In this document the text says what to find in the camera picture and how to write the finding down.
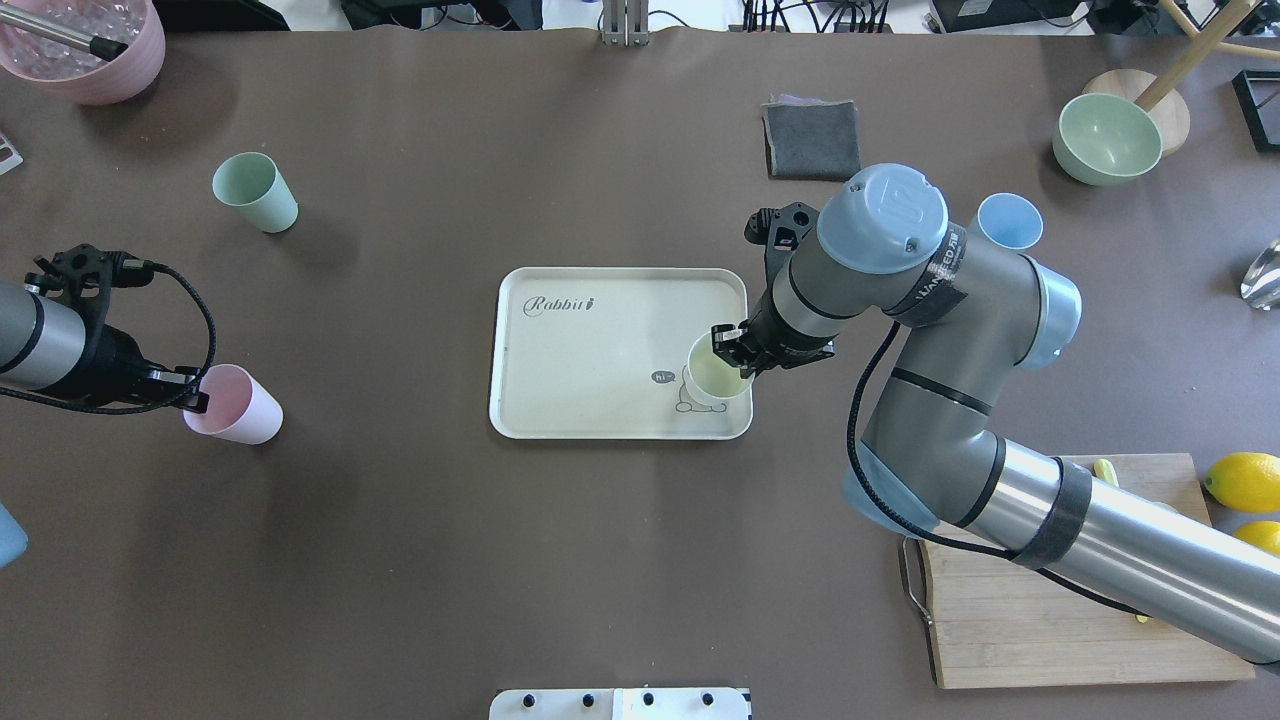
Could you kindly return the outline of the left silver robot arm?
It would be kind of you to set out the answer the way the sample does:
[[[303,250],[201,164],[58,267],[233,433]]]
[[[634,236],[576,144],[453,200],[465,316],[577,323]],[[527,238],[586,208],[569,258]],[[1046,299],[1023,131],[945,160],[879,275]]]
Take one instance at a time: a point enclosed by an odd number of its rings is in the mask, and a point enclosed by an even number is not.
[[[18,284],[1,287],[1,366],[4,386],[82,407],[173,395],[131,336],[110,325],[95,334],[81,314]]]

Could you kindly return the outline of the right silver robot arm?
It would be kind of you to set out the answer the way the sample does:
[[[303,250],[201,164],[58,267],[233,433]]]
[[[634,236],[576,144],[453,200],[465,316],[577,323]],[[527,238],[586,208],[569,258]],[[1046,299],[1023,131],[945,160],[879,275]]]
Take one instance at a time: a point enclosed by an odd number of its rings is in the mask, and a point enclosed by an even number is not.
[[[763,208],[745,238],[765,251],[750,316],[717,325],[716,355],[748,379],[831,357],[869,310],[905,342],[874,407],[868,365],[847,415],[852,500],[904,534],[1025,568],[1094,603],[1171,624],[1277,670],[1277,559],[1012,442],[989,427],[1011,375],[1073,340],[1082,293],[1024,252],[970,238],[942,192],[901,164],[859,170],[823,208]]]

